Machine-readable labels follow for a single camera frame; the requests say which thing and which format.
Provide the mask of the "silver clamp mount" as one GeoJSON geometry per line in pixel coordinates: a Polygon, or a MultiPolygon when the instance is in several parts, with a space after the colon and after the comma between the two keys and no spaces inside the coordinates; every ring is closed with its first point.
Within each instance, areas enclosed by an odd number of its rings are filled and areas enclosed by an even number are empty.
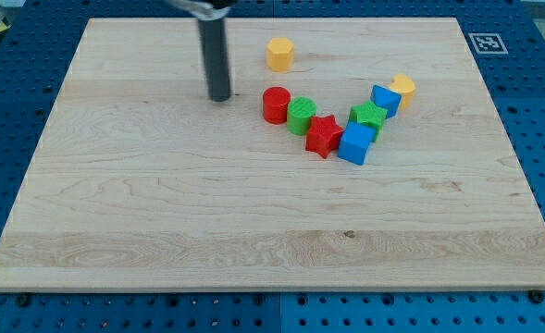
{"type": "Polygon", "coordinates": [[[222,19],[230,12],[235,0],[164,0],[177,9],[187,11],[197,19],[222,19]]]}

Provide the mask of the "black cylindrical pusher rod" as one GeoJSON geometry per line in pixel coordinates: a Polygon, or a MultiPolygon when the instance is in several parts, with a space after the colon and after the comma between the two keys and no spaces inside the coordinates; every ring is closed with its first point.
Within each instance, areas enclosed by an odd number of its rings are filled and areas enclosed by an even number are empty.
{"type": "Polygon", "coordinates": [[[225,19],[199,20],[198,31],[208,97],[214,102],[227,101],[231,85],[225,19]]]}

